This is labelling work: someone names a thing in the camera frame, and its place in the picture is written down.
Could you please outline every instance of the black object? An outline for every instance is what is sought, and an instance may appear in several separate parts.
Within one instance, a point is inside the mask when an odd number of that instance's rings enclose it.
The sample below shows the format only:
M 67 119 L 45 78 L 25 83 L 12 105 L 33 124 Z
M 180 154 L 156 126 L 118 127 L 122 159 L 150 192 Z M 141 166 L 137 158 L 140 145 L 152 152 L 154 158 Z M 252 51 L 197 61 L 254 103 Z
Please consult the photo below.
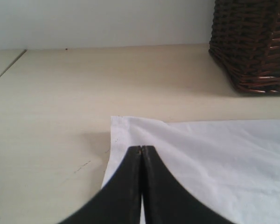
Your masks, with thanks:
M 130 147 L 110 181 L 60 224 L 232 224 L 194 198 L 169 172 L 153 146 Z

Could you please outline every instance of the white wall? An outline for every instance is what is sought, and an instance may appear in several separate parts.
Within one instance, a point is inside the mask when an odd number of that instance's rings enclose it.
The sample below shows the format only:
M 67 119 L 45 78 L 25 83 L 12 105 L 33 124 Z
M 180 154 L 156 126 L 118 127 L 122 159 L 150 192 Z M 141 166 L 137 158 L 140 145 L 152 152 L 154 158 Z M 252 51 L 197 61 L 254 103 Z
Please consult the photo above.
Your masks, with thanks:
M 0 0 L 0 49 L 208 42 L 215 0 Z

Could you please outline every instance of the white cloth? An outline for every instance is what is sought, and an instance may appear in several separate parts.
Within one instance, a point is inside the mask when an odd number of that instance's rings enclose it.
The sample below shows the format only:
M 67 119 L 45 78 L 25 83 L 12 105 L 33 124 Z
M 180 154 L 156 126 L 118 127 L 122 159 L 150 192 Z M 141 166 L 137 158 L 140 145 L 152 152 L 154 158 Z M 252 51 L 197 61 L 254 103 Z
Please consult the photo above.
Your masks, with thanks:
M 112 117 L 103 185 L 135 145 L 155 146 L 185 189 L 225 218 L 237 224 L 280 224 L 280 120 L 166 124 Z

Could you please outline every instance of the white napkin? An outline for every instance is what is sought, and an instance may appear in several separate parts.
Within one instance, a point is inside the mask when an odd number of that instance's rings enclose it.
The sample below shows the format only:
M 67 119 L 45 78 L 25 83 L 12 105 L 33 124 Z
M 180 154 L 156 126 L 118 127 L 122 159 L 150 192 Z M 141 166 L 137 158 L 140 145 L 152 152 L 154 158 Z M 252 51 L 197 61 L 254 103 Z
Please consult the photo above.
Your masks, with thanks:
M 184 188 L 223 217 L 237 224 L 280 224 L 280 120 L 166 124 L 112 117 L 103 185 L 136 145 L 155 146 Z

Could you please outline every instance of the wicker basket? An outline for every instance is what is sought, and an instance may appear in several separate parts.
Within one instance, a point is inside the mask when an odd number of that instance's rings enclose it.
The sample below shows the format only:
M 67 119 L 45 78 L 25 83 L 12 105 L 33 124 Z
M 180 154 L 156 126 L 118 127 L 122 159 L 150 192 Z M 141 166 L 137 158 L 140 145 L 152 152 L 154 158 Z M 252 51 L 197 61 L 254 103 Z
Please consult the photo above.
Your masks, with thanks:
M 210 53 L 238 91 L 280 93 L 280 0 L 216 0 Z

